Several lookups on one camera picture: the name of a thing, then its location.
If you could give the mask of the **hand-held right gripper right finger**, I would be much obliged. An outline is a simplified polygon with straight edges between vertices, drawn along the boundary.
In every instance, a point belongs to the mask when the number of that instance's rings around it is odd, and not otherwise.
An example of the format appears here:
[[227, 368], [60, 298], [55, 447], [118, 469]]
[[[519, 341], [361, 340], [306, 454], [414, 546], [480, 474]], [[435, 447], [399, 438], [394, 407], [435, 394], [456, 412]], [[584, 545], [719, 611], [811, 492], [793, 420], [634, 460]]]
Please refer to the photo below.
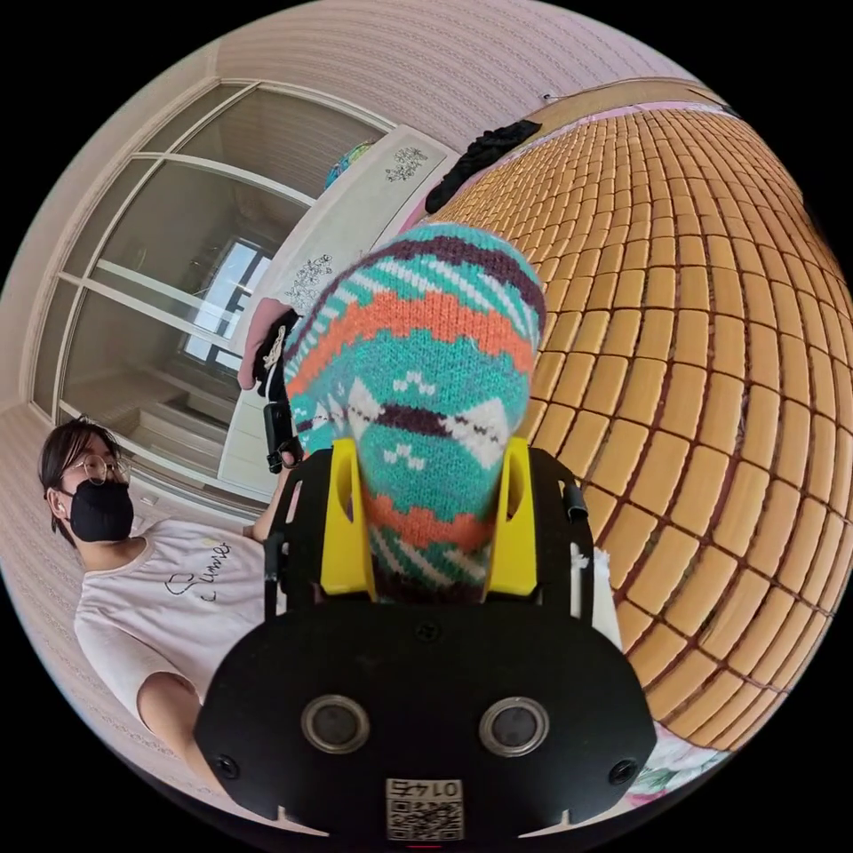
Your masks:
[[530, 448], [515, 437], [506, 447], [501, 469], [486, 594], [530, 595], [537, 580]]

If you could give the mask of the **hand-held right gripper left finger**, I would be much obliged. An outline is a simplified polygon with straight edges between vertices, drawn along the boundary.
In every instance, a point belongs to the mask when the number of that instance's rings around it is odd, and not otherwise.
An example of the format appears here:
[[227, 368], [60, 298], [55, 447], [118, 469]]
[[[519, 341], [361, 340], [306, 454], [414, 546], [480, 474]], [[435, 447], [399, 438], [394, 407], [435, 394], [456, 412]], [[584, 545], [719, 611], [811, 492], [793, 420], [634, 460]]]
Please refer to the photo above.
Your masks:
[[374, 594], [370, 538], [355, 441], [331, 449], [320, 586], [325, 594]]

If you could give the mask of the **person's left hand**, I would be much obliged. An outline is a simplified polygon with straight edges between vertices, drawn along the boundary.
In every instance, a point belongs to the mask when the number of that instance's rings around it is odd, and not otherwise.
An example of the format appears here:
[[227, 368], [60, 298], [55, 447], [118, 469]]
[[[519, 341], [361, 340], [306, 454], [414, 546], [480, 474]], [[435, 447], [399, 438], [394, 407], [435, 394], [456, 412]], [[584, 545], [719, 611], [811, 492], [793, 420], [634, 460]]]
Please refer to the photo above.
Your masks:
[[263, 298], [256, 306], [249, 323], [243, 359], [237, 373], [240, 388], [252, 390], [265, 374], [264, 359], [269, 356], [279, 332], [287, 336], [299, 314], [292, 306], [278, 299]]

